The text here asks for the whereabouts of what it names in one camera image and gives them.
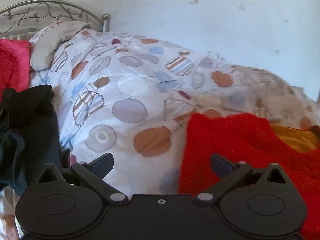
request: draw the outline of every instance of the black cloth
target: black cloth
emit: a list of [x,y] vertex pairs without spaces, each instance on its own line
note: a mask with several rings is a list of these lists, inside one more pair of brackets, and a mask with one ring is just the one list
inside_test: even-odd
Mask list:
[[38,178],[45,163],[62,168],[58,121],[52,87],[42,85],[17,93],[8,88],[0,104],[0,189],[18,195]]

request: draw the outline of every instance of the metal bed frame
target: metal bed frame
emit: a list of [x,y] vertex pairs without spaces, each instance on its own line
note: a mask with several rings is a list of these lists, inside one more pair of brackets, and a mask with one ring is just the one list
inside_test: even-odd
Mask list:
[[[30,0],[17,3],[0,11],[0,39],[20,40],[28,33],[38,32],[45,27],[45,25],[38,25],[39,21],[44,18],[52,18],[56,21],[85,21],[96,26],[94,29],[97,31],[103,32],[108,32],[110,27],[109,13],[105,13],[99,18],[89,10],[71,2],[61,0]],[[20,29],[21,23],[26,22],[25,20],[27,19],[35,19],[38,26]],[[5,27],[6,29],[2,30],[3,26],[8,24],[8,20],[13,21],[13,23],[10,23],[9,27]]]

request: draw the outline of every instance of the silver screw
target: silver screw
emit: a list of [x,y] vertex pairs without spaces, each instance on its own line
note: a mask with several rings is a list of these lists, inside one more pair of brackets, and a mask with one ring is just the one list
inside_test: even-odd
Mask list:
[[158,199],[158,203],[159,204],[164,204],[164,203],[166,203],[166,201],[164,199]]
[[213,199],[213,195],[210,194],[210,193],[200,193],[198,196],[197,196],[198,199],[202,200],[202,201],[209,201],[209,200],[212,200]]
[[110,199],[113,201],[122,201],[125,199],[125,194],[122,193],[113,193],[110,195]]

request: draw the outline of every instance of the mustard yellow fabric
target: mustard yellow fabric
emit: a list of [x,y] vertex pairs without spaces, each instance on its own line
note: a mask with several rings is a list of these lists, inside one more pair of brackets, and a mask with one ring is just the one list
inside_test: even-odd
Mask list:
[[271,124],[271,129],[286,145],[300,153],[307,153],[318,148],[319,136],[315,129],[303,131],[276,124]]

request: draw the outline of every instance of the gray pillow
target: gray pillow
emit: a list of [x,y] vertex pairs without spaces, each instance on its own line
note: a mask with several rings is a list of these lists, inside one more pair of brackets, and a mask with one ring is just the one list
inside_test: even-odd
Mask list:
[[48,30],[41,36],[33,47],[30,65],[35,71],[41,71],[51,67],[55,50],[65,41],[70,40],[84,27],[85,22],[62,22]]

